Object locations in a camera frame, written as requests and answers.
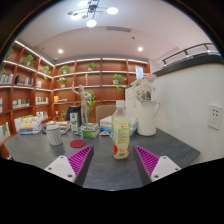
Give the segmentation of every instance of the ceiling light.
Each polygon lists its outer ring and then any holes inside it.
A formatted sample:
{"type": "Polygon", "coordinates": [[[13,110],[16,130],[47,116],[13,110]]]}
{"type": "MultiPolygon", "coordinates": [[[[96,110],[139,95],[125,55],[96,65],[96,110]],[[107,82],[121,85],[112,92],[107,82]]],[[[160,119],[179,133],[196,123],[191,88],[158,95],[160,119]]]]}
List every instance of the ceiling light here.
{"type": "Polygon", "coordinates": [[[107,13],[109,13],[111,15],[117,14],[118,13],[118,9],[114,8],[114,7],[111,7],[109,9],[107,9],[107,13]]]}
{"type": "Polygon", "coordinates": [[[94,26],[96,26],[96,20],[91,19],[86,23],[86,25],[88,27],[94,27],[94,26]]]}
{"type": "Polygon", "coordinates": [[[71,20],[77,20],[77,19],[80,19],[80,15],[78,13],[75,13],[71,16],[71,20]]]}
{"type": "Polygon", "coordinates": [[[82,1],[82,2],[79,2],[78,6],[79,6],[79,7],[86,6],[86,5],[88,5],[88,2],[89,2],[89,1],[82,1]]]}
{"type": "Polygon", "coordinates": [[[111,15],[114,15],[118,12],[118,9],[115,7],[110,7],[110,8],[106,8],[106,7],[100,7],[99,5],[100,0],[91,0],[91,1],[81,1],[78,6],[82,7],[86,7],[86,8],[80,8],[80,9],[76,9],[76,10],[72,10],[68,12],[68,15],[73,15],[71,17],[72,20],[77,20],[80,17],[82,17],[83,19],[87,18],[89,15],[92,15],[92,19],[89,20],[86,25],[88,27],[94,27],[96,25],[96,20],[94,20],[94,16],[96,14],[96,12],[99,12],[100,15],[104,14],[105,9],[107,9],[107,12],[111,15]]]}

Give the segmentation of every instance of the plastic bottle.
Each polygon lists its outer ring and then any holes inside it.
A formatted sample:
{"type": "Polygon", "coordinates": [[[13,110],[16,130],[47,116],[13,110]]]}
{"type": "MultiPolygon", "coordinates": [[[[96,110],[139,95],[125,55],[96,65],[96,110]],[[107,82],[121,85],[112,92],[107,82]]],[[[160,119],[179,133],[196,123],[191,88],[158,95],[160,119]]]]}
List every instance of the plastic bottle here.
{"type": "Polygon", "coordinates": [[[112,115],[112,140],[115,159],[125,159],[129,154],[130,117],[125,108],[125,101],[116,101],[117,110],[112,115]]]}

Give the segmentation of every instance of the wooden shelf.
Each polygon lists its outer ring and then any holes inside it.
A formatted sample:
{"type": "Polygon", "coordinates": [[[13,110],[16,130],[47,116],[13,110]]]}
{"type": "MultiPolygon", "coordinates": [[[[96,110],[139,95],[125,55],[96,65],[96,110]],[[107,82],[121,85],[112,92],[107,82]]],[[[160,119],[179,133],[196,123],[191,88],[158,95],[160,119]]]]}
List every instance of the wooden shelf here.
{"type": "Polygon", "coordinates": [[[29,108],[33,108],[34,106],[28,106],[28,107],[20,107],[20,108],[15,108],[12,109],[13,111],[18,111],[18,110],[25,110],[25,109],[29,109],[29,108]]]}
{"type": "MultiPolygon", "coordinates": [[[[46,123],[48,120],[59,119],[61,117],[51,116],[56,114],[56,111],[61,114],[62,110],[66,110],[68,106],[79,105],[81,103],[80,96],[71,91],[73,81],[76,84],[76,90],[79,89],[79,85],[82,85],[85,90],[93,90],[96,96],[95,99],[97,99],[95,101],[96,105],[111,105],[115,104],[117,100],[124,99],[124,89],[122,88],[122,91],[118,92],[116,89],[117,85],[112,84],[112,76],[114,74],[117,73],[126,77],[127,83],[123,85],[126,86],[136,79],[135,65],[142,67],[144,73],[150,72],[148,62],[125,58],[86,58],[65,61],[53,65],[41,55],[34,52],[31,48],[18,41],[15,41],[15,44],[12,47],[13,52],[9,59],[3,61],[3,63],[6,63],[6,73],[9,71],[12,71],[13,73],[12,84],[0,84],[0,94],[1,98],[3,98],[4,109],[4,111],[0,113],[0,121],[1,124],[8,122],[11,137],[16,134],[14,118],[26,116],[28,114],[36,115],[36,112],[43,110],[47,111],[49,115],[48,118],[42,121],[42,123],[46,123]],[[34,68],[21,64],[22,59],[29,54],[34,57],[34,68]],[[90,62],[96,64],[97,68],[95,71],[87,70],[87,66],[90,62]],[[61,74],[59,69],[66,64],[69,66],[70,71],[68,74],[61,74]],[[46,65],[51,66],[50,74],[42,72],[43,67],[46,65]],[[15,78],[18,75],[32,78],[33,86],[15,85],[15,78]],[[65,85],[68,85],[69,87],[66,86],[65,88],[60,88],[60,83],[57,82],[57,79],[60,77],[66,77],[67,81],[65,85]],[[41,82],[42,88],[36,87],[37,81],[41,82]],[[60,96],[61,99],[67,99],[69,102],[54,103],[54,96],[60,96]],[[48,97],[49,102],[36,104],[36,97],[48,97]],[[31,106],[12,109],[12,101],[17,98],[29,99],[31,106]]],[[[91,115],[91,120],[95,120],[95,114],[91,115]]]]}

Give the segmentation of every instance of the box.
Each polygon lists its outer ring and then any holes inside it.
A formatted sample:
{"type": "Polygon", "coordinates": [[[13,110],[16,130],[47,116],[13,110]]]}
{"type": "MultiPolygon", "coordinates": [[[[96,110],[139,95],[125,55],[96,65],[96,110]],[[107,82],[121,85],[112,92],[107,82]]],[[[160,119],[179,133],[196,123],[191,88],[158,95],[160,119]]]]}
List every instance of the box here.
{"type": "Polygon", "coordinates": [[[98,128],[98,123],[84,123],[81,126],[82,131],[95,131],[98,128]]]}
{"type": "Polygon", "coordinates": [[[97,128],[95,131],[82,131],[83,138],[96,138],[100,133],[100,129],[97,128]]]}
{"type": "Polygon", "coordinates": [[[78,131],[79,130],[79,114],[78,113],[70,113],[70,122],[71,122],[71,130],[78,131]]]}

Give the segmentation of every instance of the bottle cap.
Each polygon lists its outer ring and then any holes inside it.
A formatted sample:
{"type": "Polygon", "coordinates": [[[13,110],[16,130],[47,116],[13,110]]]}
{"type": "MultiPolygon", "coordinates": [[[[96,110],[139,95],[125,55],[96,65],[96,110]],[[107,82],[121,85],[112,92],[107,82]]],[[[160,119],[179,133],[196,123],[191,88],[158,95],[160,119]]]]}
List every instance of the bottle cap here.
{"type": "Polygon", "coordinates": [[[116,107],[125,107],[125,100],[117,100],[116,107]]]}

